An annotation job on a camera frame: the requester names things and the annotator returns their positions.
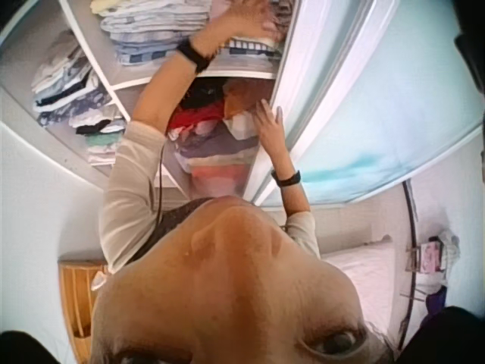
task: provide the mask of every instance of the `sleeve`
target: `sleeve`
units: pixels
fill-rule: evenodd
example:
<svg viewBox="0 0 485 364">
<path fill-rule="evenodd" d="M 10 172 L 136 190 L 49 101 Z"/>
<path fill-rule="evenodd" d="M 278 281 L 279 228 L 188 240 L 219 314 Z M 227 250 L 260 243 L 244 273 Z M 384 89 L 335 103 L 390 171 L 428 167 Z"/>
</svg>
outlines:
<svg viewBox="0 0 485 364">
<path fill-rule="evenodd" d="M 153 180 L 165 136 L 131 121 L 117 149 L 99 221 L 108 270 L 120 270 L 155 229 Z"/>
<path fill-rule="evenodd" d="M 289 216 L 286 220 L 286 233 L 304 251 L 320 258 L 315 235 L 315 219 L 311 212 L 297 212 Z"/>
</svg>

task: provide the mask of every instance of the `watch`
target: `watch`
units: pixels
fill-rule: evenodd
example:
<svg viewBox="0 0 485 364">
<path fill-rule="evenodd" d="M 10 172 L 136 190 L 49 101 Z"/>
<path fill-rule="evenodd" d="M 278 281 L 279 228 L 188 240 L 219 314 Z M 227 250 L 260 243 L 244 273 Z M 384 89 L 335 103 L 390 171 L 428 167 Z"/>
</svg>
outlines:
<svg viewBox="0 0 485 364">
<path fill-rule="evenodd" d="M 210 58 L 206 58 L 200 53 L 198 53 L 193 47 L 192 44 L 190 44 L 189 39 L 185 39 L 182 41 L 178 47 L 177 51 L 185 55 L 187 59 L 192 61 L 193 63 L 196 64 L 196 73 L 200 74 L 202 71 L 205 71 L 207 67 L 209 67 L 211 61 L 214 59 L 214 56 Z"/>
<path fill-rule="evenodd" d="M 287 180 L 279 180 L 278 176 L 276 175 L 276 171 L 272 171 L 271 176 L 272 178 L 274 178 L 279 188 L 289 187 L 289 186 L 292 186 L 293 184 L 299 184 L 302 181 L 302 176 L 300 175 L 300 171 L 297 171 L 292 177 L 288 178 Z"/>
</svg>

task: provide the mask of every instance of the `wooden chair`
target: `wooden chair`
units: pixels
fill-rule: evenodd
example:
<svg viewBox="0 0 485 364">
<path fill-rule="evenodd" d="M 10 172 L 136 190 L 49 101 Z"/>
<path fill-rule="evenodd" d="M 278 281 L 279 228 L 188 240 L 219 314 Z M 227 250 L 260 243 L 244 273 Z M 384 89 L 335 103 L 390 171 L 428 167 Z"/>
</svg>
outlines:
<svg viewBox="0 0 485 364">
<path fill-rule="evenodd" d="M 91 283 L 98 271 L 107 273 L 105 262 L 59 262 L 62 310 L 70 345 L 79 364 L 91 354 L 92 308 L 96 292 Z"/>
</svg>

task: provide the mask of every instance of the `woman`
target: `woman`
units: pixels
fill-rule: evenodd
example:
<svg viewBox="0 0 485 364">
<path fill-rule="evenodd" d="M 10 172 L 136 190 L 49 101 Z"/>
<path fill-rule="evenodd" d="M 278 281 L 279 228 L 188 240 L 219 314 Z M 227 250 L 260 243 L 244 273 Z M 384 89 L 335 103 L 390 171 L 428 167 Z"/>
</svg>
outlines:
<svg viewBox="0 0 485 364">
<path fill-rule="evenodd" d="M 191 202 L 156 224 L 151 181 L 167 123 L 196 71 L 232 36 L 276 38 L 275 29 L 268 0 L 236 0 L 140 96 L 105 195 L 102 247 L 115 274 L 96 301 L 92 363 L 371 361 L 377 340 L 351 281 L 319 259 L 281 112 L 274 117 L 266 101 L 255 124 L 286 186 L 286 231 L 235 197 Z"/>
</svg>

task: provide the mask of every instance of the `stack of clothes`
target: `stack of clothes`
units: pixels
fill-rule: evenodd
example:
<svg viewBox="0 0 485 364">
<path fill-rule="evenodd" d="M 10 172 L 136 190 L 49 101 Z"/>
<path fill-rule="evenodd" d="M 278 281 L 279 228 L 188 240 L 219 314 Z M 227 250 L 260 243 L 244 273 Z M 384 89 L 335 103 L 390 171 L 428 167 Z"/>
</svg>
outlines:
<svg viewBox="0 0 485 364">
<path fill-rule="evenodd" d="M 270 0 L 274 14 L 274 23 L 282 35 L 286 37 L 293 15 L 294 0 Z M 231 5 L 231 0 L 212 0 L 209 18 L 211 20 L 221 16 Z M 263 58 L 269 61 L 278 61 L 283 53 L 284 42 L 275 42 L 272 39 L 249 39 L 235 37 L 231 39 L 220 51 L 222 56 L 245 55 L 253 58 Z"/>
<path fill-rule="evenodd" d="M 59 34 L 47 50 L 32 81 L 33 110 L 43 126 L 67 122 L 92 108 L 100 108 L 111 97 L 70 30 Z"/>
<path fill-rule="evenodd" d="M 117 59 L 145 64 L 170 55 L 186 37 L 204 27 L 211 0 L 93 0 L 91 10 L 103 17 Z"/>
<path fill-rule="evenodd" d="M 168 137 L 197 196 L 240 195 L 258 149 L 251 110 L 271 80 L 199 78 L 172 115 Z"/>
<path fill-rule="evenodd" d="M 126 122 L 115 105 L 108 105 L 111 97 L 70 30 L 60 33 L 49 47 L 32 90 L 41 126 L 69 123 L 86 136 L 90 163 L 114 163 Z"/>
<path fill-rule="evenodd" d="M 127 127 L 116 105 L 105 105 L 71 118 L 69 125 L 86 138 L 91 165 L 113 165 L 116 149 Z"/>
<path fill-rule="evenodd" d="M 270 0 L 275 24 L 283 37 L 288 33 L 294 0 Z M 109 33 L 118 61 L 145 64 L 170 55 L 186 37 L 221 16 L 231 0 L 92 0 L 91 10 L 103 17 L 101 28 Z M 236 37 L 219 51 L 223 57 L 249 56 L 281 59 L 282 42 Z"/>
</svg>

